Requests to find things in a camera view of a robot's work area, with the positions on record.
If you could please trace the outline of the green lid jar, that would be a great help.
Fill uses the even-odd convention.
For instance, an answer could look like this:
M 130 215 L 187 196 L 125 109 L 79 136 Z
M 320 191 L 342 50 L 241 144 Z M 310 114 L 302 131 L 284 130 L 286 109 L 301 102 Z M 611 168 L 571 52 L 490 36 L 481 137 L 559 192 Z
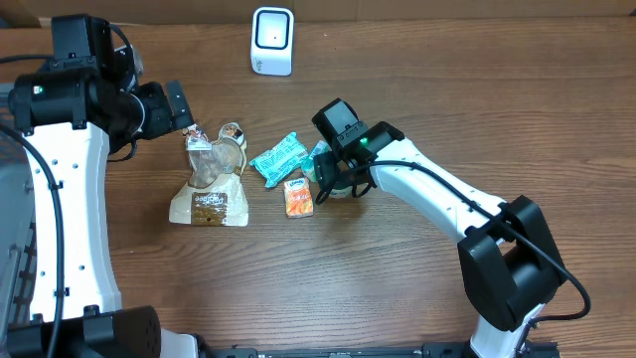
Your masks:
M 329 199 L 344 199 L 351 195 L 352 190 L 352 181 L 349 179 L 333 180 L 323 189 Z

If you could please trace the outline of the brown white snack bag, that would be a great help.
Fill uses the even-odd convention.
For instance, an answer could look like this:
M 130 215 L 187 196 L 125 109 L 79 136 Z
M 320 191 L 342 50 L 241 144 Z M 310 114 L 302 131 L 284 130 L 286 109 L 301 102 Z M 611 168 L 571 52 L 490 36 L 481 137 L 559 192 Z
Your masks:
M 247 164 L 247 143 L 239 124 L 224 124 L 215 140 L 197 124 L 187 127 L 184 136 L 193 173 L 171 200 L 169 221 L 194 226 L 246 226 L 248 202 L 241 176 Z

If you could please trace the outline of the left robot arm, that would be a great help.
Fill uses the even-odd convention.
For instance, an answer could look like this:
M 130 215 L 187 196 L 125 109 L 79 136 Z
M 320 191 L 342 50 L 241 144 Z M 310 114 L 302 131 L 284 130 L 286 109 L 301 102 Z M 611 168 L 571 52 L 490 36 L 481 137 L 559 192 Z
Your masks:
M 141 85 L 122 31 L 87 14 L 51 23 L 43 72 L 8 95 L 9 135 L 26 150 L 35 196 L 31 321 L 7 333 L 12 357 L 195 357 L 197 338 L 164 329 L 151 306 L 124 308 L 108 246 L 105 170 L 123 147 L 190 126 L 178 82 Z

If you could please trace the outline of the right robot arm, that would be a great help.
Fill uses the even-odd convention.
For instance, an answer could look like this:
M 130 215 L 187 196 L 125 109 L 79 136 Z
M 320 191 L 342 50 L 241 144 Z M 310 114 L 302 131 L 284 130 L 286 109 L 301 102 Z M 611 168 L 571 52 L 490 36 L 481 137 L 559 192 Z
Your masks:
M 312 118 L 330 149 L 314 159 L 319 203 L 335 191 L 379 188 L 410 204 L 456 245 L 466 295 L 479 314 L 465 342 L 425 343 L 422 357 L 557 357 L 554 343 L 527 335 L 565 283 L 563 262 L 539 206 L 462 182 L 381 121 L 372 127 L 337 98 Z

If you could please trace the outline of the teal tissue pack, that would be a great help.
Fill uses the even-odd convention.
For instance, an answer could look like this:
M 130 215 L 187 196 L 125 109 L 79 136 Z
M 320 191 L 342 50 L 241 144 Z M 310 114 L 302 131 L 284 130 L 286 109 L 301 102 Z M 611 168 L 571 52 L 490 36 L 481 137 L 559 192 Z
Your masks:
M 272 189 L 299 168 L 309 155 L 307 148 L 298 140 L 296 132 L 290 132 L 271 149 L 249 162 L 264 178 L 264 187 Z

